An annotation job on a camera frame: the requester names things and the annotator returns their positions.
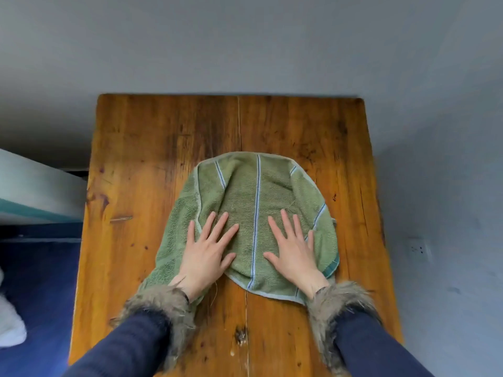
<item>hand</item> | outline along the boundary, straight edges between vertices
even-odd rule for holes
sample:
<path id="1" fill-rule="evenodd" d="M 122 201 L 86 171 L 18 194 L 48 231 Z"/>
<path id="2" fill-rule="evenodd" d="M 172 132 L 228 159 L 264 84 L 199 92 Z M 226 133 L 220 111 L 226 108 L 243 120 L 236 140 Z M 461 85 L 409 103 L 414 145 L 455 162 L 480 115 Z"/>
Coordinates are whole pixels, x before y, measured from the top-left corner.
<path id="1" fill-rule="evenodd" d="M 283 219 L 286 238 L 283 237 L 283 233 L 281 233 L 274 219 L 271 216 L 268 217 L 269 226 L 276 241 L 278 241 L 280 257 L 265 252 L 264 258 L 272 263 L 277 272 L 299 287 L 307 298 L 312 300 L 318 290 L 329 285 L 328 280 L 318 270 L 314 260 L 313 231 L 309 230 L 306 243 L 300 227 L 299 217 L 296 214 L 293 215 L 295 232 L 285 209 L 281 209 L 281 218 Z"/>
<path id="2" fill-rule="evenodd" d="M 211 212 L 197 242 L 194 241 L 195 223 L 190 222 L 182 264 L 178 275 L 170 283 L 182 289 L 191 302 L 197 299 L 205 288 L 220 278 L 236 258 L 236 253 L 230 253 L 222 260 L 222 254 L 234 234 L 237 233 L 239 224 L 231 227 L 217 242 L 229 213 L 225 212 L 211 231 L 215 217 L 216 213 Z"/>

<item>wooden table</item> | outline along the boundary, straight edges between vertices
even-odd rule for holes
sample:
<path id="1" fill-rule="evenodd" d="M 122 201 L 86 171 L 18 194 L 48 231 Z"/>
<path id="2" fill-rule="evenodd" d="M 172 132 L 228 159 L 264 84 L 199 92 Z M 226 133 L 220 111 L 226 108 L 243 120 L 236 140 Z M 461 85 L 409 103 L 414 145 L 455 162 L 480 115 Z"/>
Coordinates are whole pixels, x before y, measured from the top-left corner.
<path id="1" fill-rule="evenodd" d="M 402 340 L 361 99 L 107 94 L 96 115 L 70 362 L 110 332 L 109 319 L 153 269 L 193 167 L 230 151 L 284 155 L 307 171 L 337 220 L 336 278 L 372 291 L 386 329 Z M 173 375 L 330 375 L 303 307 L 226 277 L 217 287 Z"/>

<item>blue floor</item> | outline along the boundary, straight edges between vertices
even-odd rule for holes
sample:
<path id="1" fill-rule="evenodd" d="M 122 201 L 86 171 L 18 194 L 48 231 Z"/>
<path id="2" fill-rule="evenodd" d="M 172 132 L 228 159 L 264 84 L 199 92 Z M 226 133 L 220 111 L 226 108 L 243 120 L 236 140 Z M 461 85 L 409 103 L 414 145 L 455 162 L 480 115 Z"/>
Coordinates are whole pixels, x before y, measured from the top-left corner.
<path id="1" fill-rule="evenodd" d="M 0 376 L 59 377 L 67 367 L 79 243 L 0 243 L 0 291 L 24 320 L 23 344 L 0 348 Z"/>

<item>navy blue sleeve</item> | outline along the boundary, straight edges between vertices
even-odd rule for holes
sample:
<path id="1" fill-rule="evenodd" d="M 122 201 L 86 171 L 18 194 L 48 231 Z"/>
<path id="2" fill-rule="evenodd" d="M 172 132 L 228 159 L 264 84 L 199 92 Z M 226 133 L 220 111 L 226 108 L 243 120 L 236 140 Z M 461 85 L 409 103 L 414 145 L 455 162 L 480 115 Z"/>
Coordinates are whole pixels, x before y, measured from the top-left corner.
<path id="1" fill-rule="evenodd" d="M 167 353 L 171 325 L 160 312 L 130 316 L 63 377 L 152 377 Z"/>
<path id="2" fill-rule="evenodd" d="M 433 377 L 376 319 L 359 311 L 336 318 L 334 346 L 353 377 Z"/>

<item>finger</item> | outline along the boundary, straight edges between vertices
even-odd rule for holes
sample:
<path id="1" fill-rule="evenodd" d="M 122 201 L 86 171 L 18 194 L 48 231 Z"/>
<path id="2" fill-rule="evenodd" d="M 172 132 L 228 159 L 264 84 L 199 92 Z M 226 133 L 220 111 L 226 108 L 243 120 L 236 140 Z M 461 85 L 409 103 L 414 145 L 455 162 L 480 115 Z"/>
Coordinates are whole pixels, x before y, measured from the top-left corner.
<path id="1" fill-rule="evenodd" d="M 227 218 L 229 218 L 229 213 L 225 212 L 222 214 L 220 219 L 218 220 L 217 224 L 213 228 L 213 231 L 211 232 L 210 236 L 208 239 L 211 242 L 216 242 L 218 237 L 220 236 L 220 233 L 222 232 L 223 227 L 225 226 L 225 223 L 227 222 Z"/>
<path id="2" fill-rule="evenodd" d="M 302 234 L 302 227 L 300 226 L 299 216 L 296 214 L 293 215 L 293 226 L 295 227 L 295 235 L 297 236 L 298 239 L 303 241 L 304 234 Z"/>
<path id="3" fill-rule="evenodd" d="M 203 226 L 203 230 L 201 230 L 201 236 L 199 237 L 200 241 L 205 241 L 206 239 L 208 239 L 208 236 L 210 235 L 211 231 L 211 225 L 213 224 L 216 215 L 217 213 L 211 212 L 210 215 L 208 216 L 208 219 L 206 220 L 206 223 Z"/>
<path id="4" fill-rule="evenodd" d="M 314 251 L 314 232 L 312 230 L 307 233 L 307 247 Z"/>
<path id="5" fill-rule="evenodd" d="M 273 253 L 265 252 L 264 253 L 264 258 L 267 259 L 276 269 L 276 271 L 279 271 L 279 266 L 280 266 L 280 258 L 278 258 L 276 255 Z"/>
<path id="6" fill-rule="evenodd" d="M 218 241 L 219 245 L 222 245 L 222 251 L 225 249 L 225 247 L 229 244 L 230 240 L 234 235 L 237 233 L 239 230 L 239 224 L 232 225 L 232 227 L 227 230 L 227 232 L 222 235 L 222 238 L 220 238 L 220 241 Z"/>
<path id="7" fill-rule="evenodd" d="M 231 265 L 232 261 L 236 258 L 236 253 L 229 253 L 223 258 L 222 263 L 220 264 L 220 269 L 222 272 L 227 270 Z"/>
<path id="8" fill-rule="evenodd" d="M 191 221 L 189 223 L 189 228 L 187 229 L 187 244 L 188 245 L 192 245 L 195 241 L 194 239 L 194 227 L 196 226 L 196 224 L 194 223 L 194 221 Z"/>
<path id="9" fill-rule="evenodd" d="M 290 222 L 285 209 L 281 209 L 281 218 L 283 219 L 283 226 L 285 227 L 286 237 L 293 237 L 295 233 L 293 232 L 292 223 Z"/>
<path id="10" fill-rule="evenodd" d="M 267 217 L 267 221 L 269 222 L 269 226 L 271 227 L 271 230 L 273 231 L 274 238 L 276 238 L 276 241 L 280 243 L 280 241 L 284 241 L 285 237 L 283 237 L 283 233 L 281 232 L 280 228 L 276 224 L 276 221 L 274 221 L 274 218 L 272 218 L 270 215 Z"/>

